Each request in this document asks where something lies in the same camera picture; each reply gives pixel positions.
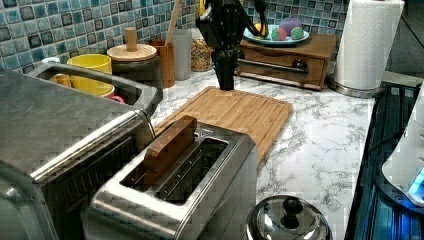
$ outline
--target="marble countertop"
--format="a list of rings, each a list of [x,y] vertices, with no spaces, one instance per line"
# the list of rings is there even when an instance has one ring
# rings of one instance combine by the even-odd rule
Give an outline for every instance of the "marble countertop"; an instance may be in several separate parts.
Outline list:
[[[164,89],[152,124],[207,86],[219,86],[214,70],[192,73],[189,80]],[[344,239],[374,100],[239,77],[235,89],[293,104],[283,132],[258,169],[257,202],[273,195],[302,198],[324,214],[334,239]]]

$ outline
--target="stainless steel toaster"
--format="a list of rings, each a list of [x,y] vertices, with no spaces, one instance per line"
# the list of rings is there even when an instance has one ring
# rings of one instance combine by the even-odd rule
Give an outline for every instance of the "stainless steel toaster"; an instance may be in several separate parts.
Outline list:
[[[0,69],[0,239],[81,239],[82,206],[152,139],[136,106]]]
[[[148,189],[137,184],[148,147],[103,185],[82,213],[86,239],[241,239],[255,206],[257,147],[203,123],[194,134]]]

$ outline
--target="drawer handle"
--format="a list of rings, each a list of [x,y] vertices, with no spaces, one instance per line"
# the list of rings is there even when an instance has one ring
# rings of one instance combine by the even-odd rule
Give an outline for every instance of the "drawer handle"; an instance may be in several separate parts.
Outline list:
[[[270,64],[270,63],[255,62],[255,61],[250,61],[250,60],[240,59],[240,58],[238,62],[250,64],[250,65],[256,65],[260,67],[268,67],[268,68],[272,68],[272,69],[276,69],[280,71],[290,71],[290,72],[305,73],[305,74],[309,73],[308,64],[301,59],[295,60],[292,63],[291,67],[279,66],[279,65]]]

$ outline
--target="toaster oven handle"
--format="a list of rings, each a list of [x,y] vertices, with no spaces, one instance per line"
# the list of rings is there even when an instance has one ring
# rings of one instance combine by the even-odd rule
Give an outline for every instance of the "toaster oven handle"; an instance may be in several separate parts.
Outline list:
[[[292,63],[291,67],[280,66],[280,65],[270,64],[270,63],[255,62],[255,61],[241,59],[241,58],[238,59],[238,62],[244,63],[244,64],[255,65],[255,66],[259,66],[259,67],[272,68],[272,69],[276,69],[276,70],[280,70],[280,71],[290,71],[290,72],[304,73],[304,74],[307,74],[309,72],[308,64],[304,60],[301,60],[301,59],[295,60]]]
[[[117,88],[125,89],[125,91],[134,93],[139,96],[133,106],[138,109],[142,109],[147,113],[150,118],[157,105],[162,100],[159,91],[155,87],[150,87],[145,84],[141,84],[135,81],[131,81],[119,76],[114,76],[104,72],[98,72],[82,67],[73,65],[60,64],[60,63],[43,63],[27,75],[31,77],[41,78],[44,80],[50,80],[56,74],[68,74],[75,76],[82,76],[90,79],[94,79],[100,82],[111,84]]]

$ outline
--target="robotic arm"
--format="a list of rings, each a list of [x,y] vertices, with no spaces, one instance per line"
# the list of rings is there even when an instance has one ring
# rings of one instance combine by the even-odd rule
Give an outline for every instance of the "robotic arm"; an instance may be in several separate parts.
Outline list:
[[[255,0],[255,9],[261,19],[260,30],[255,28],[239,0],[206,0],[205,6],[207,9],[196,19],[196,26],[208,46],[214,49],[212,61],[220,89],[233,90],[234,70],[239,57],[235,46],[240,44],[246,27],[254,36],[264,38],[268,35],[266,5],[263,0]]]

